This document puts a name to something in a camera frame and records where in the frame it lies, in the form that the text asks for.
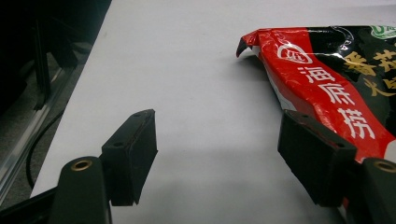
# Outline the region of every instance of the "red packaging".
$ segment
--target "red packaging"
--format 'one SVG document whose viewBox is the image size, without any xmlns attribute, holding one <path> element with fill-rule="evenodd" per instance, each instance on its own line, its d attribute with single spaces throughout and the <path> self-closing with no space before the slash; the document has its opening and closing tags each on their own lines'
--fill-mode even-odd
<svg viewBox="0 0 396 224">
<path fill-rule="evenodd" d="M 308 114 L 358 149 L 396 161 L 396 29 L 260 29 L 241 38 L 264 63 L 284 109 Z"/>
</svg>

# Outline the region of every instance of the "snack bag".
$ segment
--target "snack bag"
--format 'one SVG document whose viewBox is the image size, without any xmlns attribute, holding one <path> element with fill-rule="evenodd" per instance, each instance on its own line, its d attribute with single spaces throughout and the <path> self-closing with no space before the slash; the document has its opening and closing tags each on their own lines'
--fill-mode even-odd
<svg viewBox="0 0 396 224">
<path fill-rule="evenodd" d="M 396 161 L 396 28 L 268 28 L 244 35 L 284 109 L 303 112 L 358 149 Z"/>
</svg>

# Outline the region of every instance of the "black cable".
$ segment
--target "black cable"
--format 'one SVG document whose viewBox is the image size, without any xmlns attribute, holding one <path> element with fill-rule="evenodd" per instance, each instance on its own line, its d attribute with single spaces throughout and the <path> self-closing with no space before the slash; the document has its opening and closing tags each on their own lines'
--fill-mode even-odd
<svg viewBox="0 0 396 224">
<path fill-rule="evenodd" d="M 35 141 L 33 142 L 32 146 L 29 149 L 29 154 L 27 155 L 27 158 L 26 158 L 26 178 L 27 178 L 27 182 L 29 182 L 29 186 L 31 189 L 33 189 L 33 187 L 35 186 L 35 181 L 33 181 L 32 171 L 31 171 L 31 167 L 30 167 L 33 152 L 35 151 L 35 146 L 40 141 L 41 137 L 43 137 L 43 135 L 47 132 L 47 130 L 52 126 L 52 124 L 55 123 L 56 120 L 58 118 L 60 118 L 63 114 L 64 114 L 64 109 L 61 112 L 59 112 L 59 114 L 56 115 L 55 118 L 53 118 L 47 124 L 47 126 L 44 127 L 44 129 L 41 130 L 41 132 L 38 134 L 37 138 L 35 139 Z"/>
</svg>

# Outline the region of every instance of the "plastic wrapper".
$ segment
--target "plastic wrapper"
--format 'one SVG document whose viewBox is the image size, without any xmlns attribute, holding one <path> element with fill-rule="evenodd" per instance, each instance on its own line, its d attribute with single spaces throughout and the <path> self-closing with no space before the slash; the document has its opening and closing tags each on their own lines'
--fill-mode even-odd
<svg viewBox="0 0 396 224">
<path fill-rule="evenodd" d="M 396 161 L 396 28 L 269 28 L 244 35 L 282 108 L 308 114 L 358 149 Z"/>
</svg>

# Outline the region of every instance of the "white surface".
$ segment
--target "white surface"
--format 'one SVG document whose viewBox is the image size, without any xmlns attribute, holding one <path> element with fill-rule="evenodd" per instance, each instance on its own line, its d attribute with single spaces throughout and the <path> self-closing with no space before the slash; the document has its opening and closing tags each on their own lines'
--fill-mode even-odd
<svg viewBox="0 0 396 224">
<path fill-rule="evenodd" d="M 258 28 L 395 26 L 395 4 L 113 0 L 33 195 L 153 108 L 159 153 L 140 204 L 113 207 L 114 223 L 340 223 L 278 155 L 279 103 L 253 53 L 235 50 Z"/>
</svg>

